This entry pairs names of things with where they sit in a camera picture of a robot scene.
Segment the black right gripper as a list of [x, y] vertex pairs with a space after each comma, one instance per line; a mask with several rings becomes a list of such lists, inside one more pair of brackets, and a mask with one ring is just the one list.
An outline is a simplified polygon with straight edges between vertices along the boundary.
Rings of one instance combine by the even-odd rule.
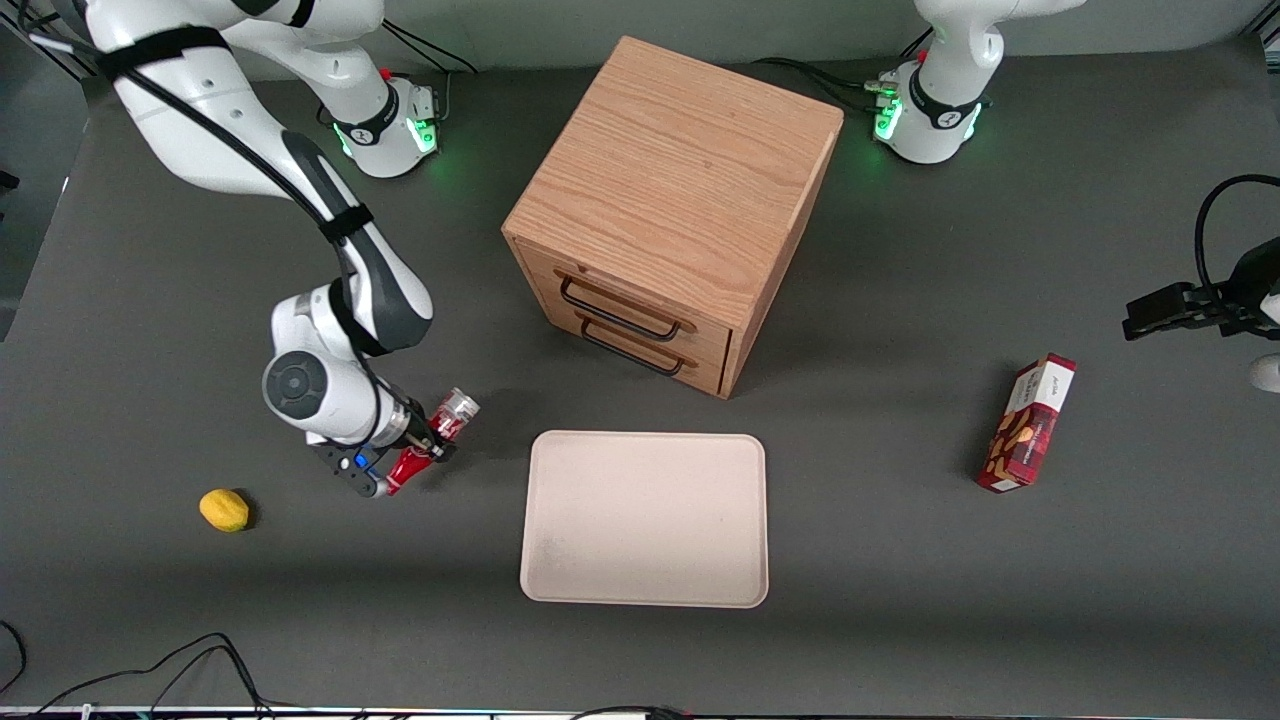
[[452, 441], [438, 441], [430, 416], [422, 405], [394, 405], [378, 418], [378, 456], [381, 466], [399, 457], [408, 448], [412, 455], [430, 462], [448, 462], [457, 450]]

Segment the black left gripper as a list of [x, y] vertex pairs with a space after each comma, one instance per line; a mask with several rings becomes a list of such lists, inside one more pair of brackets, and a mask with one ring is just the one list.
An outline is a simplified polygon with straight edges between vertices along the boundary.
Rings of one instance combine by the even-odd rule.
[[[1125, 341], [1176, 329], [1216, 327], [1222, 337], [1247, 333], [1277, 340], [1277, 319], [1265, 310], [1265, 300], [1277, 295], [1279, 237], [1244, 252], [1229, 278], [1206, 282], [1210, 295], [1190, 282], [1175, 282], [1126, 305]], [[1202, 311], [1210, 305], [1210, 316]]]

